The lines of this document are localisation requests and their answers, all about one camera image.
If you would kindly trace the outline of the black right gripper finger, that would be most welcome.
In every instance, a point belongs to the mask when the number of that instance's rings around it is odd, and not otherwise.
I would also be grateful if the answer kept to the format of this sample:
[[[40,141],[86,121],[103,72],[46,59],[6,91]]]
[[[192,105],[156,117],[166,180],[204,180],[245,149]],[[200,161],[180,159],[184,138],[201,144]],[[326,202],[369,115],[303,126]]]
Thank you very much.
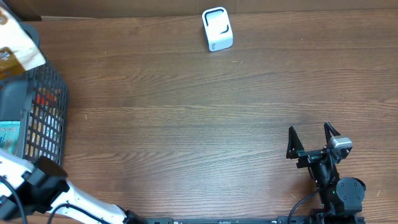
[[[323,126],[325,131],[326,142],[328,142],[333,136],[341,135],[329,122],[325,122]]]
[[[289,128],[289,141],[287,146],[287,154],[299,154],[304,151],[304,147],[293,126]]]

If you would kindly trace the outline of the orange pasta package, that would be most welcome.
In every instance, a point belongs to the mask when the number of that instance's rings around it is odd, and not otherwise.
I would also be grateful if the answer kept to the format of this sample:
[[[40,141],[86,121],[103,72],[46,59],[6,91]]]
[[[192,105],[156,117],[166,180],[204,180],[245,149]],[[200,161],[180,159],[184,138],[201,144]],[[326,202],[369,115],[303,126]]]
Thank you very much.
[[[33,144],[29,146],[30,156],[47,156],[57,161],[60,155],[60,143],[62,134],[62,115],[57,105],[60,90],[46,90],[39,88],[31,106],[31,117],[29,118],[28,141]]]

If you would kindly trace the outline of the teal toilet tissue pack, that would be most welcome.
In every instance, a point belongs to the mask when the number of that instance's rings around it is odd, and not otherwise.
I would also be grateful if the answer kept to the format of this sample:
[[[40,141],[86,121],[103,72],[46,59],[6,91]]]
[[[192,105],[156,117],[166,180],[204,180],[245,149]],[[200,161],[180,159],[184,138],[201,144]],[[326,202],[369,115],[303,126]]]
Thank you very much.
[[[1,150],[16,155],[20,127],[20,121],[1,121]]]

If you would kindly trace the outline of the white brown bread bag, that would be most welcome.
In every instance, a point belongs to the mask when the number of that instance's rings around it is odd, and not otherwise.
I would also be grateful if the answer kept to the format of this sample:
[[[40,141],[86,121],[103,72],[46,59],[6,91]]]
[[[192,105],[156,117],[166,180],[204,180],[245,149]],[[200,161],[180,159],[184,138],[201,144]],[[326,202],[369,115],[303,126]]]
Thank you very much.
[[[38,46],[18,22],[1,8],[1,79],[21,75],[45,64]]]

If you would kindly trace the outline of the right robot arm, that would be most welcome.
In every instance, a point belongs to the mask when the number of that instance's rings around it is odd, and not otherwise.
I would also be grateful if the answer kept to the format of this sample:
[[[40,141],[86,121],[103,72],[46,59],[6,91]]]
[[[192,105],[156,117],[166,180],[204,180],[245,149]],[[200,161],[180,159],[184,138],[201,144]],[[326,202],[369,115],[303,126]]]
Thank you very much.
[[[287,216],[287,223],[364,223],[357,214],[363,209],[366,185],[354,177],[341,178],[336,165],[347,158],[352,140],[340,134],[329,122],[324,123],[326,144],[322,149],[306,151],[294,127],[289,128],[286,158],[296,159],[297,168],[306,168],[316,189],[297,202]],[[295,216],[296,209],[319,195],[322,208],[311,210],[306,217]]]

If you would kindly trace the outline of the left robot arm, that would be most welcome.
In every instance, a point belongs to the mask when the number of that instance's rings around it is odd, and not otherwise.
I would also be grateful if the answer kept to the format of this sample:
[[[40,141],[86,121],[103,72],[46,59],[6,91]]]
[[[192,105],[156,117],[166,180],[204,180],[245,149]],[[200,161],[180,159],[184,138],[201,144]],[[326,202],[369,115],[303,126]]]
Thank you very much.
[[[35,163],[1,151],[1,220],[35,212],[65,215],[82,223],[145,223],[130,210],[105,203],[76,187],[54,161],[40,156]]]

